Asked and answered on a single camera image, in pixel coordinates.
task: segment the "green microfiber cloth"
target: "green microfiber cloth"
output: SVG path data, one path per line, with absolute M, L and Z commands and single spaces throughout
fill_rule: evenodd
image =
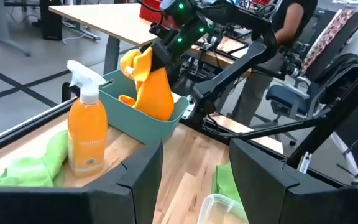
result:
M 232 210 L 232 212 L 241 220 L 247 221 L 240 195 L 237 191 L 236 183 L 234 182 L 230 163 L 216 166 L 216 172 L 212 180 L 211 193 L 221 194 L 238 202 L 241 206 L 241 210 Z
M 63 184 L 62 164 L 67 157 L 67 131 L 54 135 L 41 158 L 21 158 L 5 169 L 0 186 L 58 187 Z

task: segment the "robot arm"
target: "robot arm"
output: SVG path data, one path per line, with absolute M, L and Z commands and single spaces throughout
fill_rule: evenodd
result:
M 271 23 L 262 16 L 241 9 L 226 0 L 163 0 L 160 10 L 170 16 L 178 29 L 166 30 L 152 24 L 150 32 L 160 37 L 152 43 L 152 70 L 169 67 L 202 36 L 213 30 L 214 23 L 235 24 L 252 30 L 253 43 L 247 54 L 227 67 L 212 80 L 197 83 L 191 93 L 202 116 L 214 113 L 214 102 L 228 84 L 244 71 L 271 59 L 278 49 Z

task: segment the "black shirt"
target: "black shirt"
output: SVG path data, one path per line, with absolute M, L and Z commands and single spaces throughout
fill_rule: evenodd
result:
M 303 28 L 313 17 L 314 11 L 317 8 L 317 0 L 283 0 L 278 11 L 273 15 L 272 25 L 273 31 L 277 32 L 284 26 L 285 16 L 287 14 L 287 9 L 294 3 L 297 3 L 303 8 L 303 17 L 301 23 L 299 24 L 298 30 L 290 43 L 284 43 L 284 45 L 291 45 L 294 43 L 298 37 L 302 34 Z

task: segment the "wooden table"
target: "wooden table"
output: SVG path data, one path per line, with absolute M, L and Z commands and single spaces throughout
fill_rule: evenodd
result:
M 221 43 L 218 45 L 217 49 L 218 50 L 222 50 L 222 51 L 225 51 L 225 52 L 228 52 L 230 50 L 235 50 L 235 49 L 238 49 L 240 47 L 243 47 L 244 44 L 236 41 L 236 40 L 233 40 L 233 39 L 230 39 L 228 37 L 223 37 L 222 38 L 222 41 Z M 188 53 L 193 56 L 193 57 L 200 57 L 201 55 L 201 50 L 200 50 L 200 46 L 197 46 L 197 45 L 193 45 L 191 47 L 191 49 L 188 50 Z M 232 56 L 235 56 L 237 58 L 240 58 L 241 56 L 243 56 L 244 54 L 247 53 L 247 48 L 244 48 L 244 49 L 241 49 L 237 52 L 234 52 L 232 53 L 231 55 Z M 202 58 L 203 61 L 205 62 L 208 62 L 214 66 L 221 66 L 222 68 L 226 68 L 228 66 L 230 66 L 231 64 L 234 63 L 234 61 L 230 58 L 227 58 L 223 55 L 220 55 L 220 54 L 216 54 L 212 51 L 208 51 L 206 52 L 204 55 L 203 55 L 203 58 Z
M 235 132 L 251 131 L 250 128 L 221 115 L 213 118 L 221 126 Z M 42 156 L 48 140 L 65 129 L 67 129 L 67 114 L 0 149 L 0 174 L 14 159 Z M 279 153 L 283 152 L 282 144 L 269 137 L 254 141 Z M 92 177 L 75 178 L 65 164 L 65 186 L 81 187 L 91 182 L 142 146 L 135 139 L 110 127 L 103 172 Z M 162 180 L 154 223 L 196 223 L 200 206 L 204 198 L 211 193 L 212 176 L 216 165 L 227 162 L 229 162 L 229 150 L 226 145 L 179 124 L 173 136 L 164 144 Z
M 151 23 L 139 17 L 140 4 L 50 6 L 49 9 L 109 35 L 104 74 L 117 70 L 120 40 L 140 47 L 157 38 L 149 33 Z

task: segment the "office chair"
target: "office chair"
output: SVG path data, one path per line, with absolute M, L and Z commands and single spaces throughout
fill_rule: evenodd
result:
M 294 85 L 273 85 L 266 94 L 266 100 L 270 101 L 273 112 L 277 117 L 273 120 L 255 115 L 264 124 L 251 127 L 252 129 L 269 128 L 278 125 L 281 116 L 301 121 L 323 115 L 336 97 L 341 96 L 349 82 L 352 83 L 358 76 L 358 56 L 340 56 L 319 76 L 311 82 L 307 78 L 294 77 Z M 298 85 L 305 83 L 307 91 L 301 91 Z M 290 133 L 283 133 L 291 139 L 290 145 L 296 144 L 296 138 Z

